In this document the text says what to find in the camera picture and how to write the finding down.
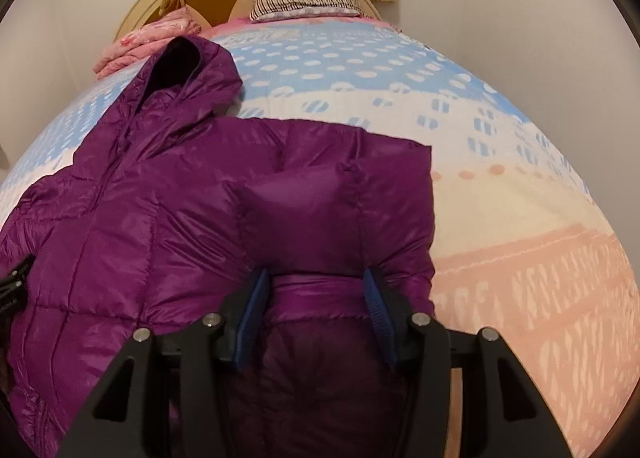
bed sheet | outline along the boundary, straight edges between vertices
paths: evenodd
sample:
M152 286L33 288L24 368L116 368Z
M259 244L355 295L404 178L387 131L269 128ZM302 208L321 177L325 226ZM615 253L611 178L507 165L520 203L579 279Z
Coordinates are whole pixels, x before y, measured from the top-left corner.
M432 299L449 327L495 326L526 366L574 456L604 438L640 375L640 299L587 186L487 83L373 20L213 28L244 80L239 117L313 119L433 146ZM28 185L72 154L140 64L96 84L0 187L0 224Z

mattress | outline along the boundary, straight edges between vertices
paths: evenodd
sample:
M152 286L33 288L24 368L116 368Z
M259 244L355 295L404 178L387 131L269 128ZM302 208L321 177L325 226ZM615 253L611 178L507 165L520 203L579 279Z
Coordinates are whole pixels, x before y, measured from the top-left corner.
M206 36L234 56L239 117L344 123L433 146L436 266L446 326L496 327L582 458L640 375L633 272L585 183L512 103L461 66L381 22L233 22ZM79 96L0 187L0 224L75 149L140 69Z

orange dot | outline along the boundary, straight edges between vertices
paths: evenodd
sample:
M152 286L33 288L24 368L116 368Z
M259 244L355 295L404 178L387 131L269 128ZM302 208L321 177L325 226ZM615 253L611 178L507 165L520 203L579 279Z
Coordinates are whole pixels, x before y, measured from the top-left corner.
M504 173L504 166L501 164L494 164L489 168L489 173L492 175L502 175Z

purple puffer jacket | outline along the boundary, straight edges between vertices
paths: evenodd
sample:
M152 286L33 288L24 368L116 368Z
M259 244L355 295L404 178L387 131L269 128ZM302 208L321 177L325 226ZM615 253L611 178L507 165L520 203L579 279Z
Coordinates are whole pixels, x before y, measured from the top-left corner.
M274 291L251 365L225 384L238 456L390 456L404 383L380 358L361 276L380 266L433 313L431 150L221 116L241 85L222 47L177 38L2 229L0 275L36 255L8 359L38 456L55 455L137 327L191 324L256 266Z

blue gripper pad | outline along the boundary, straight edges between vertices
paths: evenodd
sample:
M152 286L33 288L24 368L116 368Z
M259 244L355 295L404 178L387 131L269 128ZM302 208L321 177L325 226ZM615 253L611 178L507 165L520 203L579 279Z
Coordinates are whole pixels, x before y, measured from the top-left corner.
M363 281L364 299L373 324L373 331L378 338L382 358L390 368L395 368L399 360L396 327L371 269L364 272Z
M255 281L236 332L236 351L233 361L236 369L242 368L251 356L260 325L262 325L264 311L267 308L270 290L271 279L269 273L263 269Z

